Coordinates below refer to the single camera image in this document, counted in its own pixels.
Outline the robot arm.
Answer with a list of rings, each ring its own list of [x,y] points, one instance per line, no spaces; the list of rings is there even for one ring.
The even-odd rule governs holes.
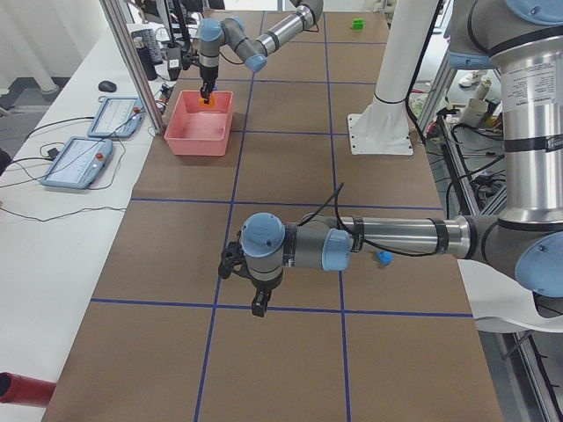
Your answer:
[[[285,267],[342,271],[372,248],[403,256],[450,254],[486,264],[539,295],[562,294],[562,4],[458,1],[452,52],[485,56],[501,73],[507,204],[496,216],[388,219],[324,216],[297,223],[250,216],[223,250],[222,279],[255,287],[263,316]]]
[[[253,73],[261,71],[267,64],[268,56],[298,34],[310,30],[318,23],[323,9],[322,0],[294,1],[296,9],[279,23],[262,33],[256,39],[245,34],[245,26],[237,17],[221,21],[205,18],[199,26],[199,69],[202,80],[201,99],[205,104],[211,101],[219,71],[221,47],[228,46],[242,63]]]

